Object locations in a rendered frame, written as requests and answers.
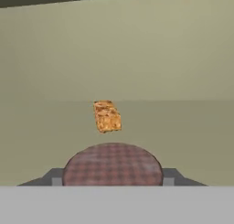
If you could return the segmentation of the jam jar with checked lid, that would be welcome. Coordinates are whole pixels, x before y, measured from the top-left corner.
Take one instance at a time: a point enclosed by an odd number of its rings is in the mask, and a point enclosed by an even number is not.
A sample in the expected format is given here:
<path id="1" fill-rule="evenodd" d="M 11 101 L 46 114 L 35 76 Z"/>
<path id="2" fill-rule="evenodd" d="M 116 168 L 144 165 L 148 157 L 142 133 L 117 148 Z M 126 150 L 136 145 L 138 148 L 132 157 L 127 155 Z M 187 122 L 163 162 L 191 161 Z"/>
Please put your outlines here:
<path id="1" fill-rule="evenodd" d="M 161 186 L 163 170 L 143 148 L 123 143 L 96 144 L 70 158 L 64 186 Z"/>

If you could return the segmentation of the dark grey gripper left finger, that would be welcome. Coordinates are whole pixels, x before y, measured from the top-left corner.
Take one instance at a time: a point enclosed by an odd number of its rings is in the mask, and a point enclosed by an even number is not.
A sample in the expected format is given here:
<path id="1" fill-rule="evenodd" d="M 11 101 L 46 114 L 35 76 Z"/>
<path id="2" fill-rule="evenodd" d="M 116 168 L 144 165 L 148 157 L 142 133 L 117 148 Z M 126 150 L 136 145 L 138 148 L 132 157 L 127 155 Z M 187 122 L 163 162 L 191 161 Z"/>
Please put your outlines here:
<path id="1" fill-rule="evenodd" d="M 46 174 L 40 178 L 33 179 L 26 183 L 23 183 L 23 186 L 61 186 L 62 185 L 62 168 L 52 168 Z"/>

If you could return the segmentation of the orange-brown granola bar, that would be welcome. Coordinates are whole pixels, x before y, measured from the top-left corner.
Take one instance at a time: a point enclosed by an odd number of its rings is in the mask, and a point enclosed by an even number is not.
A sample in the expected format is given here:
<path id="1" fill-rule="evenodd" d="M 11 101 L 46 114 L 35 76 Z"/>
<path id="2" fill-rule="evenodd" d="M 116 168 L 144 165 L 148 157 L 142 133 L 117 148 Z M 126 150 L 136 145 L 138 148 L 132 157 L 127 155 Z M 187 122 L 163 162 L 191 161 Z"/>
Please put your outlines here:
<path id="1" fill-rule="evenodd" d="M 97 129 L 100 133 L 120 131 L 121 115 L 112 101 L 96 101 L 93 103 Z"/>

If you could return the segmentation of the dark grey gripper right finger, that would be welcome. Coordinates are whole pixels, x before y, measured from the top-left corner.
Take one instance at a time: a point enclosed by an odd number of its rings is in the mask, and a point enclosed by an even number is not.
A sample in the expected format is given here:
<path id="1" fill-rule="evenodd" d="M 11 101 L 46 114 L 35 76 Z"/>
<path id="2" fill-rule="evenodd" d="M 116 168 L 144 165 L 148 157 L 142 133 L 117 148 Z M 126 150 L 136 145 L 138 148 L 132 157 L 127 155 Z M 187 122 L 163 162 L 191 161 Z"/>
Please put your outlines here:
<path id="1" fill-rule="evenodd" d="M 199 187 L 202 186 L 202 183 L 199 183 L 190 178 L 184 177 L 177 169 L 175 168 L 164 168 L 163 169 L 164 186 L 176 186 L 176 187 Z"/>

